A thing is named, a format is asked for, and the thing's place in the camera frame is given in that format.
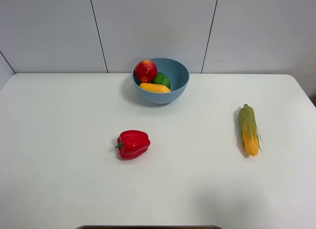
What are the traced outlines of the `yellow mango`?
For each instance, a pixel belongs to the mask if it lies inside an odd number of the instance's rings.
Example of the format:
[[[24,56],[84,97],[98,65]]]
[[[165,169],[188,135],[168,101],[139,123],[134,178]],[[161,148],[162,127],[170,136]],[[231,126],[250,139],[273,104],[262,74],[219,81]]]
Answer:
[[[171,90],[162,84],[154,84],[154,83],[141,83],[140,88],[154,93],[169,93]]]

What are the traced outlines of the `green lime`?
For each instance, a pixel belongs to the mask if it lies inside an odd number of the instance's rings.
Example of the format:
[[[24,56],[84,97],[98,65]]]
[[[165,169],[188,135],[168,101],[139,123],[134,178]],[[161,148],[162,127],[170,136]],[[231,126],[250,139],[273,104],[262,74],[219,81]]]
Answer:
[[[164,85],[167,88],[171,89],[171,82],[167,75],[164,73],[157,73],[156,77],[152,80],[153,84]]]

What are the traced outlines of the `red apple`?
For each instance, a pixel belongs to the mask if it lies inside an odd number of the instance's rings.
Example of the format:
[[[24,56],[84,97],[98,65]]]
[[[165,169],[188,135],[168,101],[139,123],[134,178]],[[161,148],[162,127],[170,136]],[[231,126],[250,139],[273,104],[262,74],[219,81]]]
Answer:
[[[142,60],[135,69],[135,75],[140,82],[151,82],[158,74],[156,64],[151,60]]]

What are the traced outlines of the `blue plastic bowl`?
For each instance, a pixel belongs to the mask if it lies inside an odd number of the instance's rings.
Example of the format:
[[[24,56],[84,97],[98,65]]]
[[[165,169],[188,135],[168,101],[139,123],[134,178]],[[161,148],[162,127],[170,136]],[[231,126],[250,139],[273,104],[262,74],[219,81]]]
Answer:
[[[140,88],[140,82],[135,72],[132,73],[132,80],[135,84],[137,92],[147,101],[154,104],[168,104],[172,101],[176,100],[181,96],[183,91],[185,90],[189,80],[190,74],[187,68],[181,63],[168,59],[168,58],[152,58],[149,59],[156,64],[158,69],[158,73],[164,73],[167,75],[171,82],[171,92],[169,93],[154,93],[146,91]]]

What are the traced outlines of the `red bell pepper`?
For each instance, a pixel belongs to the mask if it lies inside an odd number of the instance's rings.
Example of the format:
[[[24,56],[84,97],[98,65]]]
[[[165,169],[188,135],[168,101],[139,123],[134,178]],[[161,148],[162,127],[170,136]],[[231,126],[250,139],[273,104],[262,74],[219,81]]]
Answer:
[[[145,153],[151,141],[147,133],[139,130],[123,131],[117,138],[115,148],[123,160],[132,160]]]

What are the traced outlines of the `corn cob with husk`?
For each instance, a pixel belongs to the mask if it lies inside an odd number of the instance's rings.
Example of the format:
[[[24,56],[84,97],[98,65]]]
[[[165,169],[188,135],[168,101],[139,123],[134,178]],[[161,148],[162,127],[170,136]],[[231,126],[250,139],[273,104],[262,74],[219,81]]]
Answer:
[[[256,123],[254,109],[244,104],[238,112],[238,122],[243,151],[250,156],[257,156],[261,151],[260,141],[262,140]]]

